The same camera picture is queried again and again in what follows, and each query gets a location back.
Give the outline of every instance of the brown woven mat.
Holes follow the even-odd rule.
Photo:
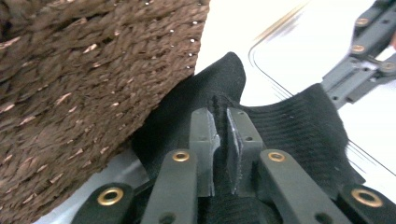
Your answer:
[[[0,222],[37,220],[106,167],[193,74],[207,12],[199,0],[0,1]]]

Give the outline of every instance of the brass screw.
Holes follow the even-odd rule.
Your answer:
[[[271,161],[284,161],[286,159],[283,154],[278,152],[270,152],[268,158],[270,158]]]
[[[115,197],[108,198],[108,195],[114,193]],[[123,190],[120,188],[109,188],[105,189],[100,193],[97,201],[99,204],[103,206],[110,206],[113,205],[121,200],[123,197]]]
[[[187,161],[190,158],[190,154],[185,151],[176,152],[173,157],[174,161]]]
[[[356,199],[356,201],[370,207],[381,207],[384,204],[376,194],[367,189],[353,189],[351,194]]]
[[[382,63],[382,67],[386,70],[392,70],[395,68],[394,63]]]
[[[356,24],[358,25],[365,25],[369,22],[369,20],[367,20],[366,18],[360,18],[356,20]]]
[[[362,51],[364,51],[364,46],[362,46],[362,45],[354,45],[354,46],[352,46],[352,50],[355,51],[355,52],[362,52]]]

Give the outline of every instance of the brown woven basket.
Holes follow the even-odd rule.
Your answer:
[[[37,220],[121,151],[193,74],[207,12],[198,0],[0,1],[1,223]]]

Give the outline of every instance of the black fabric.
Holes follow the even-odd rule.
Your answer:
[[[245,72],[237,56],[228,53],[195,77],[174,88],[133,136],[133,150],[155,177],[164,155],[188,136],[191,112],[208,107],[214,114],[221,147],[215,154],[216,196],[199,201],[200,223],[279,223],[272,204],[238,198],[230,193],[226,172],[229,106],[245,110],[269,148],[287,151],[333,199],[345,184],[357,183],[347,161],[347,134],[319,84],[275,105],[240,105]]]

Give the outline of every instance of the wicker surface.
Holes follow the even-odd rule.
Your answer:
[[[198,0],[0,1],[0,222],[38,219],[120,152],[193,74],[207,12]]]

